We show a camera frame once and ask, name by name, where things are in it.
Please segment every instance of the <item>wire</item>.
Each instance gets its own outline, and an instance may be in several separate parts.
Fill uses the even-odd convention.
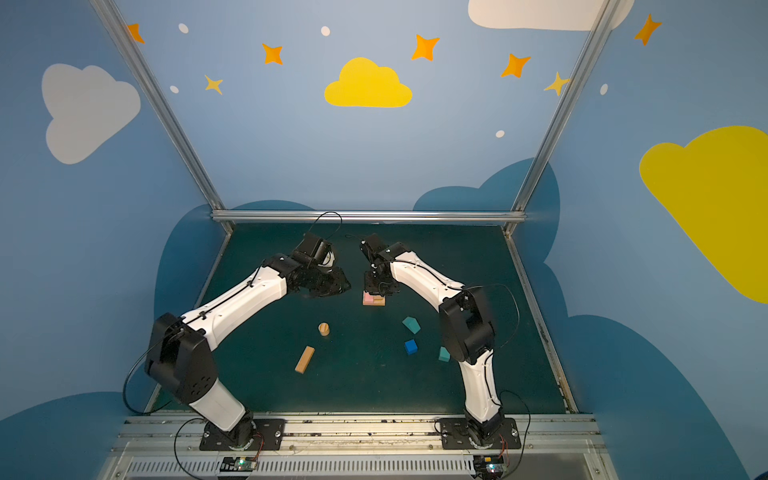
[[[312,231],[312,227],[314,227],[314,226],[315,226],[315,223],[317,223],[317,221],[318,221],[318,220],[320,220],[321,218],[323,218],[323,217],[324,217],[324,216],[326,216],[327,214],[335,214],[336,216],[338,216],[338,217],[339,217],[339,226],[338,226],[338,227],[336,227],[336,229],[333,231],[333,233],[331,233],[331,234],[330,234],[330,235],[329,235],[329,236],[326,238],[326,240],[330,240],[330,238],[331,238],[331,237],[333,237],[334,235],[336,235],[336,232],[338,232],[338,231],[339,231],[339,228],[341,228],[341,226],[342,226],[342,223],[344,223],[344,217],[342,217],[341,215],[339,215],[339,212],[333,212],[333,211],[328,211],[328,212],[325,212],[325,213],[323,213],[323,214],[320,214],[320,216],[319,216],[319,217],[317,217],[317,218],[315,219],[315,221],[313,221],[313,222],[312,222],[312,225],[310,225],[310,228],[309,228],[309,229],[307,229],[307,231],[306,231],[306,232],[307,232],[307,233],[309,233],[310,231]]]
[[[516,396],[518,400],[520,400],[520,403],[522,403],[523,406],[525,407],[526,413],[528,413],[528,424],[525,426],[525,434],[523,435],[523,443],[522,443],[522,449],[520,450],[520,456],[518,457],[518,462],[515,464],[515,467],[502,476],[502,478],[507,478],[508,476],[515,473],[515,470],[518,469],[518,467],[520,466],[520,463],[523,461],[523,453],[525,453],[525,442],[528,439],[528,429],[531,428],[531,410],[528,408],[528,405],[525,404],[525,401],[522,399],[522,397],[517,393],[512,392],[511,390],[502,390],[498,394],[501,395],[502,393],[511,393],[512,395]]]
[[[261,268],[261,264],[262,263],[264,263],[263,260],[261,261],[261,263],[259,263],[259,265],[260,265],[259,268],[257,268],[256,271],[253,272],[253,276],[250,278],[250,280],[248,280],[248,282],[246,283],[246,285],[243,288],[241,288],[240,290],[236,291],[232,295],[229,295],[224,300],[221,300],[219,303],[217,303],[216,305],[212,306],[208,310],[204,310],[204,311],[199,312],[197,314],[197,316],[194,317],[192,320],[188,320],[187,322],[184,322],[184,325],[189,325],[190,323],[194,322],[195,320],[197,320],[199,318],[205,319],[205,316],[206,316],[207,313],[210,313],[212,310],[216,309],[222,303],[229,301],[234,296],[236,296],[239,293],[243,292],[243,290],[245,290],[246,288],[253,287],[253,281],[256,279],[256,275],[259,273],[259,269]],[[126,389],[128,387],[128,382],[131,381],[131,378],[133,377],[134,373],[136,373],[136,368],[141,364],[141,361],[144,358],[146,358],[147,355],[149,355],[149,352],[151,352],[154,347],[160,345],[170,334],[171,333],[167,333],[166,335],[164,335],[163,338],[159,339],[153,346],[149,347],[146,352],[142,353],[141,356],[139,357],[139,359],[136,360],[136,363],[134,363],[134,365],[128,371],[128,374],[125,376],[125,381],[123,382],[123,405],[125,405],[125,408],[127,408],[131,412],[135,413],[136,415],[150,415],[151,413],[159,412],[162,409],[164,409],[165,407],[169,406],[171,402],[173,402],[173,399],[171,399],[171,400],[168,400],[167,402],[165,402],[162,406],[157,407],[156,409],[150,410],[149,412],[142,412],[142,411],[136,410],[132,406],[128,405],[128,400],[126,398]]]
[[[431,271],[429,268],[427,268],[426,266],[421,265],[420,263],[413,263],[413,262],[409,262],[407,260],[390,260],[389,263],[410,263],[411,265],[420,266],[424,270],[428,271],[433,277],[435,277],[437,279],[437,281],[442,283],[443,286],[445,288],[447,288],[448,290],[455,290],[457,292],[463,292],[464,290],[467,290],[467,289],[464,289],[464,288],[453,288],[452,286],[448,286],[448,284],[446,282],[443,282],[442,279],[439,276],[437,276],[437,274],[435,274],[435,272]]]
[[[128,371],[128,374],[125,376],[125,381],[123,382],[123,405],[125,405],[125,408],[128,410],[131,410],[136,415],[150,415],[151,413],[159,412],[160,410],[164,409],[168,405],[170,405],[171,402],[173,402],[173,399],[168,400],[165,404],[163,404],[161,407],[158,407],[156,409],[150,410],[149,412],[142,412],[140,410],[136,410],[132,406],[128,405],[128,399],[125,395],[125,391],[128,387],[128,382],[131,381],[131,377],[134,375],[134,372],[136,372],[136,367],[138,367],[141,364],[141,361],[144,360],[144,358],[149,354],[149,352],[152,351],[152,349],[158,345],[160,345],[163,340],[165,340],[168,337],[169,334],[163,335],[163,338],[159,339],[157,342],[154,343],[151,347],[147,349],[146,352],[142,353],[138,360],[136,360],[136,363],[131,367],[131,370]]]
[[[512,340],[512,338],[513,338],[515,335],[517,335],[517,333],[518,333],[518,329],[520,328],[520,308],[518,307],[518,301],[517,301],[517,299],[515,299],[515,295],[513,295],[513,294],[512,294],[512,291],[509,289],[509,287],[508,287],[508,286],[506,286],[506,285],[505,285],[505,284],[503,284],[503,283],[489,283],[489,284],[487,284],[487,285],[468,286],[468,287],[467,287],[467,288],[465,288],[464,290],[472,290],[473,288],[482,288],[482,287],[487,287],[487,286],[503,286],[503,287],[504,287],[504,288],[505,288],[505,289],[506,289],[506,290],[509,292],[509,296],[511,296],[511,297],[512,297],[512,302],[514,302],[514,303],[515,303],[515,312],[516,312],[516,313],[517,313],[517,315],[518,315],[518,322],[515,324],[515,330],[512,332],[512,334],[509,336],[509,338],[507,338],[507,340],[506,340],[504,343],[502,343],[502,345],[501,345],[501,346],[499,346],[499,347],[497,348],[497,350],[498,350],[498,349],[501,349],[501,348],[502,348],[504,345],[506,345],[507,343],[509,343],[509,341],[510,341],[510,340]]]
[[[179,454],[176,453],[176,441],[179,438],[179,434],[181,433],[181,429],[184,428],[184,426],[187,423],[192,422],[193,420],[202,420],[202,421],[205,422],[205,419],[195,417],[194,419],[187,420],[186,422],[184,422],[184,424],[181,425],[181,427],[179,427],[179,429],[176,431],[176,435],[174,435],[174,457],[176,457],[176,463],[179,464],[179,466],[181,467],[182,470],[184,470],[184,473],[186,473],[187,475],[189,475],[192,478],[196,478],[197,480],[204,480],[203,478],[197,477],[197,476],[192,475],[191,473],[189,473],[187,471],[187,469],[184,467],[184,465],[181,464],[181,461],[179,460]]]

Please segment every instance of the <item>blue cube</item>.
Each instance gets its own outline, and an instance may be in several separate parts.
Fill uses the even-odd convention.
[[[419,348],[416,346],[415,340],[409,340],[406,342],[406,352],[408,352],[409,355],[413,355],[418,349]]]

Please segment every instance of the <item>orange star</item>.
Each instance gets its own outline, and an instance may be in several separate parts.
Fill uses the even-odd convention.
[[[432,61],[432,49],[435,48],[435,45],[437,44],[437,41],[439,38],[433,38],[432,40],[427,40],[425,38],[422,38],[421,35],[416,36],[416,51],[413,52],[413,57],[411,60],[416,60],[417,58],[424,57],[429,61]]]
[[[643,29],[640,30],[634,37],[643,41],[643,45],[648,45],[648,39],[654,33],[654,31],[661,26],[661,22],[654,22],[654,20],[648,15],[648,20],[645,21]]]
[[[531,57],[517,58],[513,54],[509,54],[509,65],[507,65],[507,69],[502,73],[502,77],[514,75],[515,77],[520,78],[520,75],[523,74],[525,62],[530,59]]]
[[[139,35],[139,24],[134,23],[133,25],[128,26],[128,31],[131,33],[131,37],[134,38],[135,41],[139,43],[144,43],[144,39]]]
[[[278,65],[282,65],[283,61],[280,60],[280,50],[283,50],[283,47],[267,47],[265,43],[261,44],[264,47],[264,51],[266,52],[266,58],[264,59],[264,64],[275,62]]]

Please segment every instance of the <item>dark green table surface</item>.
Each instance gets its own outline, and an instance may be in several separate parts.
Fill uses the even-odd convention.
[[[240,224],[230,239],[204,297],[212,300],[251,274],[265,257],[290,253],[305,224]],[[328,236],[336,225],[317,224]],[[331,241],[352,289],[328,298],[290,294],[246,321],[214,352],[220,380],[255,412],[461,413],[465,394],[458,363],[438,361],[439,317],[407,286],[386,306],[362,304],[367,262],[356,238],[378,233],[386,243],[405,243],[430,266],[468,286],[506,284],[520,308],[520,326],[507,290],[487,290],[499,334],[494,354],[497,390],[510,389],[532,413],[564,413],[564,404],[536,332],[525,295],[499,227],[448,225],[343,225]],[[413,316],[415,335],[402,321]],[[327,322],[330,335],[318,325]],[[419,351],[407,355],[405,342]],[[302,375],[294,371],[306,346],[314,356]],[[158,404],[169,399],[160,395]],[[514,396],[502,396],[507,413],[525,413]],[[168,408],[179,408],[171,404]]]

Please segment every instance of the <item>metal strip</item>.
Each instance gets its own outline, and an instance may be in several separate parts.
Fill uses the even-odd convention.
[[[211,267],[210,272],[208,273],[208,278],[205,279],[205,284],[203,285],[203,289],[200,291],[200,295],[197,298],[197,302],[195,302],[194,304],[195,308],[199,307],[200,304],[203,302],[203,297],[205,296],[205,293],[208,291],[210,280],[214,278],[214,273],[216,273],[216,268],[219,267],[219,262],[221,261],[221,257],[224,256],[224,251],[227,249],[227,245],[230,244],[230,238],[232,238],[232,232],[227,232],[227,236],[224,237],[224,242],[221,244],[221,248],[219,249],[219,254],[216,255],[216,261],[214,261],[214,265]]]
[[[165,127],[170,139],[174,142],[181,159],[184,160],[187,168],[189,168],[192,177],[203,192],[208,204],[215,210],[225,209],[226,207],[216,192],[213,182],[208,177],[205,167],[200,162],[197,152],[195,152],[192,143],[181,128],[165,96],[163,96],[162,89],[152,74],[149,64],[141,54],[136,41],[126,29],[125,20],[120,14],[119,8],[113,0],[91,0],[91,5],[96,10],[101,23],[109,32],[112,41],[118,47],[118,51],[128,64],[144,94],[147,95],[149,103],[160,118],[160,122]],[[232,226],[230,224],[225,223],[223,226],[228,233],[231,232]]]
[[[525,220],[523,212],[415,212],[410,210],[337,210],[347,223],[375,222],[471,222],[471,223],[519,223]],[[313,222],[325,213],[323,210],[214,210],[215,221],[232,222]],[[319,222],[334,223],[336,215],[326,215]]]
[[[197,296],[197,301],[194,304],[195,308],[199,307],[200,304],[203,302],[203,297],[205,296],[205,293],[208,291],[208,285],[210,285],[210,279],[214,278],[214,273],[216,272],[216,268],[219,266],[221,257],[223,257],[224,255],[224,251],[227,249],[227,245],[230,242],[230,238],[232,238],[232,232],[228,231],[227,236],[224,237],[224,242],[222,242],[221,244],[219,253],[218,255],[216,255],[216,260],[214,261],[214,265],[211,267],[210,272],[208,272],[208,277],[205,279],[203,288],[200,289],[200,295]],[[160,384],[157,384],[154,387],[154,390],[152,391],[152,395],[149,397],[149,401],[147,402],[147,405],[144,407],[145,412],[149,412],[150,410],[152,410],[154,403],[157,401],[157,397],[160,395],[161,389],[162,387],[160,387]]]
[[[286,429],[280,450],[261,452],[263,470],[259,468],[250,476],[260,476],[261,472],[265,476],[281,475],[280,472],[285,470],[284,462],[306,465],[301,471],[301,475],[305,475],[305,472],[322,471],[326,467],[325,462],[342,459],[349,462],[369,462],[373,459],[407,462],[420,460],[422,463],[419,466],[408,464],[405,468],[425,468],[423,462],[428,462],[424,473],[429,473],[429,469],[439,471],[447,468],[443,462],[462,459],[471,465],[473,455],[499,453],[498,447],[486,450],[443,450],[440,436],[433,427],[435,419],[444,416],[439,414],[270,412],[254,415],[257,418],[285,419]],[[462,415],[449,416],[463,418]],[[184,422],[195,417],[197,415],[190,412],[162,412],[128,417],[105,459],[99,479],[188,478],[176,465],[174,436]],[[521,429],[524,425],[528,426],[527,415],[506,417],[514,418]],[[233,453],[201,452],[198,447],[203,427],[203,422],[191,422],[185,427],[178,437],[177,451],[187,469],[195,475],[200,474],[201,478],[213,479],[217,477],[217,472],[211,465],[219,465],[223,457],[231,457]],[[590,468],[594,480],[616,479],[605,442],[592,415],[532,415],[525,444],[524,455],[583,455],[584,465]],[[283,462],[283,468],[276,470],[280,462]],[[322,462],[323,467],[318,467],[317,462]],[[379,464],[376,464],[376,468],[372,468],[370,463],[367,465],[360,473],[381,475],[393,470],[402,472],[404,468],[401,463],[400,466],[388,466],[384,472],[380,472]]]
[[[507,241],[507,247],[509,248],[509,254],[512,256],[512,262],[515,264],[515,269],[518,271],[518,277],[520,278],[520,284],[523,287],[525,293],[525,299],[528,301],[528,306],[531,309],[533,320],[536,323],[538,334],[541,337],[541,344],[544,346],[544,351],[547,353],[547,359],[549,359],[549,366],[552,368],[554,379],[557,380],[565,401],[565,406],[573,413],[578,413],[576,406],[576,400],[571,393],[571,387],[568,385],[568,379],[565,378],[565,372],[563,371],[563,365],[560,364],[560,358],[558,353],[554,349],[554,343],[549,336],[549,330],[547,330],[547,324],[544,322],[544,317],[541,314],[541,310],[538,308],[536,302],[536,296],[533,294],[531,288],[531,282],[528,281],[528,275],[525,273],[522,259],[518,253],[518,249],[515,246],[515,242],[512,240],[511,234],[505,233],[505,240]]]
[[[547,131],[544,135],[544,139],[541,141],[541,146],[536,152],[531,168],[528,169],[528,173],[525,175],[518,195],[515,198],[515,202],[512,205],[513,211],[525,211],[528,206],[528,201],[531,199],[533,190],[536,188],[541,175],[544,173],[544,168],[549,162],[549,157],[552,155],[558,139],[565,129],[565,125],[568,122],[568,118],[571,116],[571,112],[576,105],[576,101],[584,90],[584,85],[589,79],[589,74],[592,72],[594,64],[598,61],[600,53],[603,51],[605,42],[608,36],[611,34],[611,24],[613,18],[618,10],[618,5],[622,0],[605,0],[603,6],[598,13],[597,18],[592,25],[592,30],[587,36],[587,41],[584,43],[584,47],[581,49],[581,53],[578,56],[574,70],[571,73],[571,81],[565,86],[565,93],[560,97],[558,107],[554,111],[552,121],[547,127]],[[505,231],[511,233],[514,230],[515,224],[508,223],[505,225]]]

